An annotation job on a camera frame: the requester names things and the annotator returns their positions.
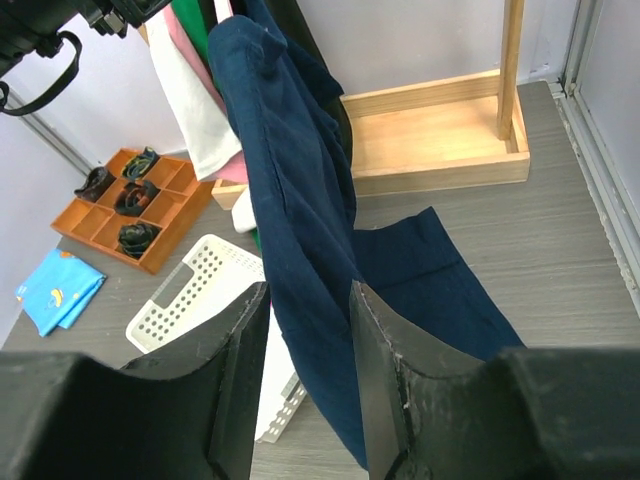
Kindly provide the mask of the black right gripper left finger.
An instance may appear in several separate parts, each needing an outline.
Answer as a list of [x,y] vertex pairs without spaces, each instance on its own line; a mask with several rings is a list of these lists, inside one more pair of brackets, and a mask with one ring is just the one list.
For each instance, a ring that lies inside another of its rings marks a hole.
[[115,369],[77,352],[1,356],[5,479],[246,479],[270,292]]

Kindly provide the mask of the pink plastic hanger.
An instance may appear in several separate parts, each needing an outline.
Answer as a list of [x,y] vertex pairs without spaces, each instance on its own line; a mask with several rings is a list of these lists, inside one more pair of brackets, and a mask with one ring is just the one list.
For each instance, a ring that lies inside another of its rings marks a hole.
[[213,0],[213,5],[218,23],[234,15],[232,2],[230,0]]

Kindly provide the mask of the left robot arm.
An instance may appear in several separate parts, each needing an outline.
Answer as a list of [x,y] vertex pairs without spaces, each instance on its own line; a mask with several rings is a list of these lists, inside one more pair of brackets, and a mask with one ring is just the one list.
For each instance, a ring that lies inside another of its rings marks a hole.
[[76,78],[83,44],[65,25],[82,17],[98,34],[124,38],[169,4],[169,0],[27,0],[1,3],[1,74],[6,75],[26,56],[35,53],[53,58],[69,43],[74,49],[71,63],[39,97],[18,108],[7,106],[10,87],[1,83],[1,112],[12,117],[32,114],[55,100]]

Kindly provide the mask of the navy blue t shirt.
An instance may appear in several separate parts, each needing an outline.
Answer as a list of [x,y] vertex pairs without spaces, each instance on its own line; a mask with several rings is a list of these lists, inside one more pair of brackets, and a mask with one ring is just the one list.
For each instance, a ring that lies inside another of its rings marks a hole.
[[487,360],[520,344],[433,209],[375,230],[354,226],[351,165],[327,106],[340,84],[267,5],[210,33],[209,63],[246,159],[266,280],[282,337],[319,411],[368,463],[349,297],[368,284],[393,310]]

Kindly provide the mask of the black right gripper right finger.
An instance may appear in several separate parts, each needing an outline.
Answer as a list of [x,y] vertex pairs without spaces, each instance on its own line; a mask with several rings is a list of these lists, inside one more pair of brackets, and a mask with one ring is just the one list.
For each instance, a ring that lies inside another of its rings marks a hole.
[[373,479],[635,479],[639,353],[508,348],[482,362],[350,292]]

